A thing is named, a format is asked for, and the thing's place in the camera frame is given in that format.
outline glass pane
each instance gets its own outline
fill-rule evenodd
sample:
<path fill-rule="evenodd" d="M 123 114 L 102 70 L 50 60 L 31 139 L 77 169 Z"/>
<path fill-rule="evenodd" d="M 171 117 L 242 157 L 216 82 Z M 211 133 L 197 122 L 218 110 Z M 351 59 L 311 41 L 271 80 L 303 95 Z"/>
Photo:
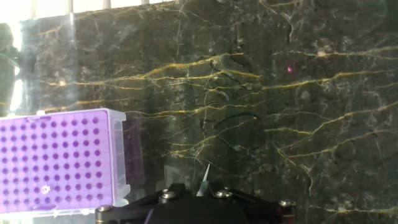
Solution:
<path fill-rule="evenodd" d="M 102 0 L 73 0 L 73 12 L 95 11 L 103 7 Z"/>
<path fill-rule="evenodd" d="M 141 0 L 111 0 L 111 5 L 112 8 L 139 6 L 141 5 Z"/>
<path fill-rule="evenodd" d="M 26 20 L 29 14 L 30 0 L 0 0 L 0 23 Z"/>
<path fill-rule="evenodd" d="M 36 18 L 64 15 L 66 10 L 65 1 L 36 0 Z"/>

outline bolt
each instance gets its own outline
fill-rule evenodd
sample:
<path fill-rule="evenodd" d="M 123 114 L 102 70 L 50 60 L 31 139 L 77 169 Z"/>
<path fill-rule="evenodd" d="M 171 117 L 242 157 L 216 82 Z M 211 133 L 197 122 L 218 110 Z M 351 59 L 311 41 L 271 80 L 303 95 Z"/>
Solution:
<path fill-rule="evenodd" d="M 281 200 L 279 205 L 282 207 L 296 206 L 296 203 L 291 200 Z"/>
<path fill-rule="evenodd" d="M 175 197 L 175 193 L 174 192 L 163 192 L 162 194 L 162 198 L 164 199 L 171 199 Z"/>
<path fill-rule="evenodd" d="M 227 190 L 219 190 L 216 192 L 215 196 L 217 198 L 228 198 L 228 197 L 232 196 L 232 193 Z"/>
<path fill-rule="evenodd" d="M 100 208 L 98 208 L 99 212 L 107 212 L 110 211 L 113 208 L 112 205 L 103 205 Z"/>

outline plastic box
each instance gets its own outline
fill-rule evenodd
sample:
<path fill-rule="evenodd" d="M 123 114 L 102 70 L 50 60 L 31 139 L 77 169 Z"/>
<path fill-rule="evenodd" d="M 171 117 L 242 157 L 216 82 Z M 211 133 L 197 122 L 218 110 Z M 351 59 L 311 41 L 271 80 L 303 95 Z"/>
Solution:
<path fill-rule="evenodd" d="M 0 215 L 92 213 L 124 205 L 122 122 L 109 109 L 0 119 Z"/>

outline window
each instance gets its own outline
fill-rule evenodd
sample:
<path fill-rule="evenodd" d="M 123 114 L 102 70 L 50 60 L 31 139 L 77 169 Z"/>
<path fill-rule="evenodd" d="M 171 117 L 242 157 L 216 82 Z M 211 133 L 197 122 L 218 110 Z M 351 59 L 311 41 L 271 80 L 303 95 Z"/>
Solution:
<path fill-rule="evenodd" d="M 73 3 L 73 12 L 101 10 L 104 9 L 104 1 L 106 0 L 0 0 L 0 23 L 64 15 L 70 2 Z M 174 0 L 110 0 L 112 8 L 167 1 Z"/>

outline marble wall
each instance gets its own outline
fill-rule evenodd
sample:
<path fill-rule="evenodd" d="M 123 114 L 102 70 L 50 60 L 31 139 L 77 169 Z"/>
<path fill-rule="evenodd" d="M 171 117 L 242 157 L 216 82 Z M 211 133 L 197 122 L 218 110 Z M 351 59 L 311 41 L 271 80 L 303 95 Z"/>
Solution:
<path fill-rule="evenodd" d="M 0 113 L 20 79 L 16 114 L 126 112 L 147 193 L 210 163 L 299 223 L 395 223 L 397 21 L 394 0 L 179 0 L 25 21 L 20 51 L 3 24 Z"/>

